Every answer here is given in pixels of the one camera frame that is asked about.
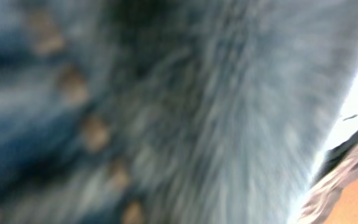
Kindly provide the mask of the light blue denim jeans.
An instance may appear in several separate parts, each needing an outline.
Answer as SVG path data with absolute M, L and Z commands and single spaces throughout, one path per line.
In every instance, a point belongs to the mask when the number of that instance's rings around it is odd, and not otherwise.
M 0 0 L 0 223 L 298 223 L 357 73 L 358 1 Z

